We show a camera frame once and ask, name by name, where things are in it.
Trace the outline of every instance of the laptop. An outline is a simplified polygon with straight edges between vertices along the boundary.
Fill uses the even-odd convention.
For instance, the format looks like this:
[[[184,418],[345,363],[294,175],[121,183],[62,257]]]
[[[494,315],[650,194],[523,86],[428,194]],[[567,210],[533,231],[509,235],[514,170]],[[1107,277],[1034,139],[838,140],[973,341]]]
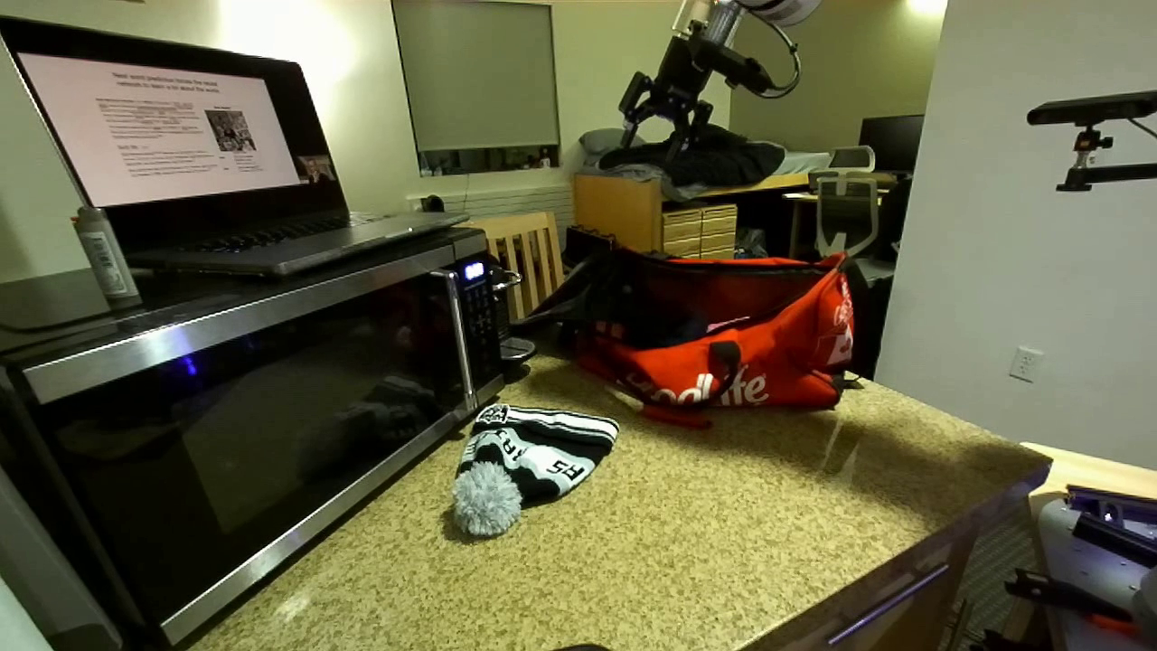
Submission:
[[[26,19],[0,36],[134,269],[296,274],[462,221],[355,221],[296,62]]]

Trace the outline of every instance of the kitchen counter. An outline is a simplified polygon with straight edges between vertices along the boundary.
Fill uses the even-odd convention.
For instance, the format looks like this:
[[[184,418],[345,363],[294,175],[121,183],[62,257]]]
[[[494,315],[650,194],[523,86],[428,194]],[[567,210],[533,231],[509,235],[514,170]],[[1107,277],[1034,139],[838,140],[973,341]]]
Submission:
[[[504,403],[621,433],[585,485],[487,543],[445,518],[462,451],[445,442],[191,646],[810,646],[1050,473],[864,381],[838,410],[721,410],[711,430],[650,422],[554,358]]]

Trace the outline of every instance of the microwave handle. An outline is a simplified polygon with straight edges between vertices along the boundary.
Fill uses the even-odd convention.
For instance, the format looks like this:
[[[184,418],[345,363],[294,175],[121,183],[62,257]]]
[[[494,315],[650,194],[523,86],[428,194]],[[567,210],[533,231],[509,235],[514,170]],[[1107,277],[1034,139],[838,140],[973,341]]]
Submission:
[[[447,315],[456,324],[456,354],[460,354],[460,368],[462,368],[462,398],[474,398],[474,371],[469,371],[469,341],[468,341],[468,317],[462,317],[462,291],[460,291],[460,274],[456,272],[431,272],[438,283],[445,283],[445,298],[447,298]]]

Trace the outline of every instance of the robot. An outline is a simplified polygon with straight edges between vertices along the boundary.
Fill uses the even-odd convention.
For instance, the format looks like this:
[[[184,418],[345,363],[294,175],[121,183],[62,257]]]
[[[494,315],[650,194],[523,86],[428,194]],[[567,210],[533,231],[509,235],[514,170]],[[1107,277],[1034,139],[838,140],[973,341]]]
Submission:
[[[817,6],[821,0],[682,0],[658,76],[638,74],[619,100],[619,113],[627,116],[621,147],[638,140],[639,122],[662,116],[674,122],[664,159],[689,153],[711,118],[711,104],[699,99],[711,74],[767,100],[793,95],[804,64],[798,46],[784,30],[810,19]],[[789,46],[795,64],[789,83],[773,83],[755,58],[731,49],[742,16],[755,16]]]

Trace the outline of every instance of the wooden cabinet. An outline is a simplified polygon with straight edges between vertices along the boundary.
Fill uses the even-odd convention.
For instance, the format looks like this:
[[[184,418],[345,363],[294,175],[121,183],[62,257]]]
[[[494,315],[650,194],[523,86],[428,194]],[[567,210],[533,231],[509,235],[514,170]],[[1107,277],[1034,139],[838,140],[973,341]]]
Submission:
[[[668,252],[691,260],[734,257],[739,206],[734,204],[662,204],[658,180],[580,175],[576,224],[590,235],[614,238],[627,250]]]

